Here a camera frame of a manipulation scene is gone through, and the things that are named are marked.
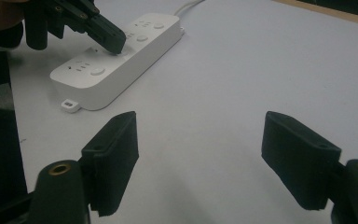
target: white power strip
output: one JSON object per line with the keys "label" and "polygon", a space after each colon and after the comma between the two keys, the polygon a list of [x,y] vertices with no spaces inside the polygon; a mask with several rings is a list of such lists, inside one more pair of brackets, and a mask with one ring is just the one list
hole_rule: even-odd
{"label": "white power strip", "polygon": [[127,40],[121,54],[96,45],[51,72],[54,86],[66,99],[63,110],[106,107],[183,34],[178,17],[156,13],[143,15],[123,31]]}

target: power strip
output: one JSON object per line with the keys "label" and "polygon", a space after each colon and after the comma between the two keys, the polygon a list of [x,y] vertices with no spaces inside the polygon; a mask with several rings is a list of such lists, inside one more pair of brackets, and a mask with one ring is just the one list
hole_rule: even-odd
{"label": "power strip", "polygon": [[143,15],[123,31],[127,40],[121,54],[96,45],[51,72],[55,88],[66,99],[64,111],[106,107],[183,35],[178,17],[156,13]]}

